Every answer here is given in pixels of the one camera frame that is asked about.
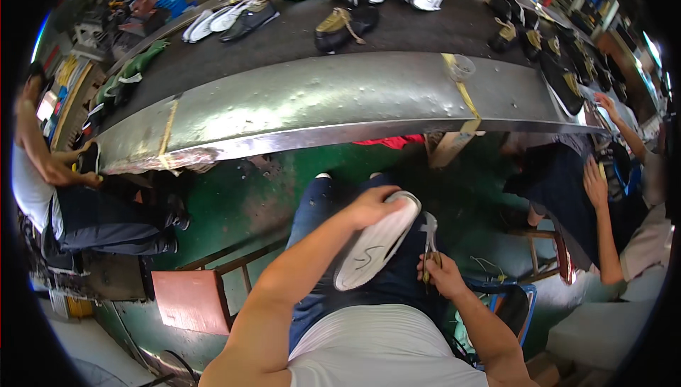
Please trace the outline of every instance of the conveyor belt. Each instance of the conveyor belt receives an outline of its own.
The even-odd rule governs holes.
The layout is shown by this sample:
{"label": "conveyor belt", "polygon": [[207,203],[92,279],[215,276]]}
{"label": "conveyor belt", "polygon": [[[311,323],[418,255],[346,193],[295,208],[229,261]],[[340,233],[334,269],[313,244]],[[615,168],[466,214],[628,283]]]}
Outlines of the conveyor belt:
{"label": "conveyor belt", "polygon": [[[218,78],[319,56],[313,31],[337,3],[273,2],[281,16],[233,44],[219,42],[218,34],[195,44],[182,42],[183,31],[170,36],[171,44],[150,64],[131,101],[106,119],[103,130],[168,96]],[[351,43],[344,52],[450,52],[530,66],[520,46],[502,55],[489,48],[487,40],[498,32],[499,26],[484,0],[444,0],[438,12],[420,12],[399,0],[387,0],[379,10],[381,20],[365,37],[367,44]]]}

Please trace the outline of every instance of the green floor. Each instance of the green floor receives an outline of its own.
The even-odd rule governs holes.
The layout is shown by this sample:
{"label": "green floor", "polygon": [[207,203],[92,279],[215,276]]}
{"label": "green floor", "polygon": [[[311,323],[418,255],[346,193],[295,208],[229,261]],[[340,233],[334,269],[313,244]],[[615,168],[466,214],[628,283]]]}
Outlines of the green floor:
{"label": "green floor", "polygon": [[[410,144],[402,151],[385,146],[339,144],[299,149],[272,155],[270,166],[258,169],[250,161],[219,163],[199,175],[189,191],[188,207],[192,226],[179,232],[180,251],[154,259],[155,269],[174,269],[210,253],[231,247],[233,260],[287,236],[298,200],[307,183],[320,172],[348,183],[359,183],[372,172],[391,170],[400,185],[413,192],[423,208],[438,218],[441,243],[438,247],[453,257],[461,271],[480,271],[471,256],[499,265],[503,272],[520,276],[532,269],[526,240],[503,234],[498,214],[500,204],[526,206],[522,198],[501,192],[505,178],[514,171],[511,162],[498,155],[499,134],[476,137],[447,168],[428,170],[422,145]],[[551,228],[550,221],[540,228]],[[552,244],[537,241],[539,257],[554,257]],[[249,264],[254,283],[264,267],[278,253]],[[246,299],[240,273],[223,277],[227,304],[235,314]],[[525,357],[540,352],[548,329],[583,301],[602,301],[614,289],[600,285],[597,277],[582,273],[566,287],[557,278],[536,283],[538,290],[534,317],[524,344]],[[170,349],[201,371],[224,347],[226,337],[206,335],[165,326],[154,302],[117,303],[121,319],[137,346],[149,354]],[[97,316],[121,344],[126,336],[111,304],[97,309]]]}

